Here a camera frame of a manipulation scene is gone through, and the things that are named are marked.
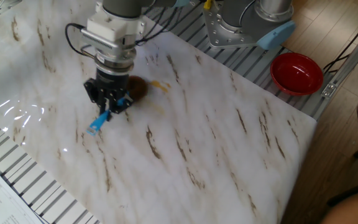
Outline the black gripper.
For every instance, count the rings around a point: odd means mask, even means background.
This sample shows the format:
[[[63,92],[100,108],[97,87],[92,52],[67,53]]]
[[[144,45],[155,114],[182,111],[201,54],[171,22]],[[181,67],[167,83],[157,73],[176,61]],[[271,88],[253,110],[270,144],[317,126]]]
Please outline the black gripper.
[[[129,75],[110,75],[96,71],[96,79],[90,78],[84,82],[84,88],[92,103],[99,107],[99,114],[106,111],[106,93],[112,93],[113,96],[123,96],[116,100],[109,100],[109,115],[107,120],[111,120],[113,114],[120,114],[133,104],[133,99],[126,93]]]

